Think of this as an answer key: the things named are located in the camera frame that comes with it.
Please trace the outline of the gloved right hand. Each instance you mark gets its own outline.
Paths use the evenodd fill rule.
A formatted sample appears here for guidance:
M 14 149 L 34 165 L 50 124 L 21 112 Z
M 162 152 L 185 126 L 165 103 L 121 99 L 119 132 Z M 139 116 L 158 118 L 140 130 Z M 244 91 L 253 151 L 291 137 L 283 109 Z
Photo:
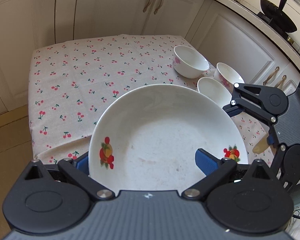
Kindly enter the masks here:
M 254 154 L 261 154 L 262 152 L 266 151 L 270 148 L 272 154 L 275 154 L 275 148 L 267 142 L 267 138 L 269 137 L 268 134 L 265 134 L 262 139 L 254 146 L 253 153 Z

